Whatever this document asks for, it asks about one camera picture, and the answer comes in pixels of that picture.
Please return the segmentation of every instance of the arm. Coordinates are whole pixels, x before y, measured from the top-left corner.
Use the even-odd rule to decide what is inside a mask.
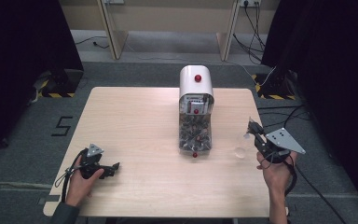
[[[68,193],[65,203],[59,203],[49,223],[51,224],[68,224],[75,223],[79,214],[79,206],[86,196],[91,196],[91,189],[95,181],[103,174],[100,169],[89,179],[84,179],[79,170],[75,170],[71,176]]]
[[[297,154],[292,152],[290,155],[293,161],[296,161]],[[286,158],[287,163],[292,164],[292,159]],[[263,176],[268,186],[269,221],[272,224],[287,224],[284,192],[289,182],[290,171],[283,163],[269,164],[260,152],[257,152],[257,160],[260,162],[257,169],[263,170]]]

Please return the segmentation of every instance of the sleeve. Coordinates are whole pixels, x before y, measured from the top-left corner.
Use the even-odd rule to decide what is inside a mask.
[[[287,219],[287,224],[292,224],[292,222],[289,219]]]
[[[80,209],[66,203],[59,203],[49,224],[73,224],[76,222]]]

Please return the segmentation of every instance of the gumball machine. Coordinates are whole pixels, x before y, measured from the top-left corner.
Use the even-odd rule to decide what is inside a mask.
[[[212,148],[211,113],[213,89],[209,70],[188,65],[180,72],[179,148],[180,153],[208,154]]]

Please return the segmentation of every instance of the power outlet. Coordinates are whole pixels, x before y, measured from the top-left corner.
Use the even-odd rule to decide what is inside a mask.
[[[248,1],[248,7],[257,7],[257,3],[261,5],[261,0],[240,0],[240,7],[245,7],[245,1]]]

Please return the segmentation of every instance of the black curtain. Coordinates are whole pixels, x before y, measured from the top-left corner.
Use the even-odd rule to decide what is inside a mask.
[[[0,1],[0,141],[45,71],[83,70],[57,0]]]
[[[321,134],[358,190],[358,1],[281,0],[262,61],[298,73]]]

